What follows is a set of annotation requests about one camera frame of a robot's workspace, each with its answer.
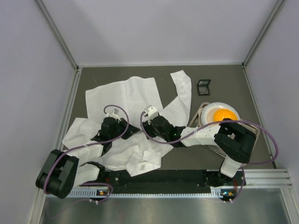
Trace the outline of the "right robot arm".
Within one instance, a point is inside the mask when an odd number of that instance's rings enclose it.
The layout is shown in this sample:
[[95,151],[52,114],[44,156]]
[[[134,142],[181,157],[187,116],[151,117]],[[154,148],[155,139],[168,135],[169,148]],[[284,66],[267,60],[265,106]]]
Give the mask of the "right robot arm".
[[143,133],[158,144],[173,147],[216,146],[225,153],[220,176],[232,179],[238,169],[248,164],[256,134],[237,120],[224,119],[202,127],[173,126],[163,116],[141,122]]

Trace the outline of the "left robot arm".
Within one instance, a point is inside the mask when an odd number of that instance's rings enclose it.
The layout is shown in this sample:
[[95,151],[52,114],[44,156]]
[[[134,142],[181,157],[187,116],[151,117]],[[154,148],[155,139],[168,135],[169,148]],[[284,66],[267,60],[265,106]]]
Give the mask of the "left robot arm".
[[36,179],[36,186],[46,194],[63,199],[74,186],[103,181],[105,166],[95,162],[95,159],[106,155],[113,141],[127,140],[139,132],[139,128],[124,118],[104,118],[100,127],[96,127],[87,138],[86,144],[75,142],[64,152],[52,150]]

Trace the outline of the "white shirt garment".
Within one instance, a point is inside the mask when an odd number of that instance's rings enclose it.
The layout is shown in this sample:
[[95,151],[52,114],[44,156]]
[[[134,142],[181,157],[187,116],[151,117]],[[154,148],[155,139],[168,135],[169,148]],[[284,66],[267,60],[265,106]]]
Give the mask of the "white shirt garment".
[[[129,123],[140,127],[140,116],[149,105],[154,106],[172,125],[186,126],[191,109],[192,83],[184,71],[171,73],[177,96],[163,107],[155,79],[131,77],[125,81],[102,85],[85,92],[87,118],[75,118],[62,143],[68,149],[92,142],[105,117],[104,107],[118,105],[128,114]],[[95,161],[112,171],[127,170],[137,176],[161,167],[161,159],[172,150],[171,145],[157,144],[143,133],[128,140],[117,139],[112,148]]]

